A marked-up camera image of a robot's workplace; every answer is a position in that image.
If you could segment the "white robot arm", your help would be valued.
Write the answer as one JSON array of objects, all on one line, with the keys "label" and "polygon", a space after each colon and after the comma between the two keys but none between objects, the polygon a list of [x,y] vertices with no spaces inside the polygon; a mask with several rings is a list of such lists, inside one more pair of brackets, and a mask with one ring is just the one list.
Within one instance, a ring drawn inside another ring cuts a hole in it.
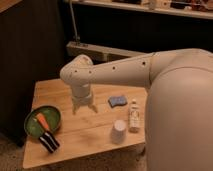
[{"label": "white robot arm", "polygon": [[147,171],[213,171],[213,53],[160,51],[95,65],[79,55],[60,71],[72,98],[92,84],[144,87]]}]

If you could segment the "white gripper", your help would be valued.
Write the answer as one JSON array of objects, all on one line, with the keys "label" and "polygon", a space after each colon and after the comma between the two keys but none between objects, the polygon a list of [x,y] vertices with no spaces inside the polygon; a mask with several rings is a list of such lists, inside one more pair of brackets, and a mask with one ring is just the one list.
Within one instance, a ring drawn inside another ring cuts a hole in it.
[{"label": "white gripper", "polygon": [[73,101],[73,114],[76,115],[78,107],[89,106],[91,110],[98,113],[97,107],[93,105],[93,93],[90,84],[81,86],[72,86],[72,101]]}]

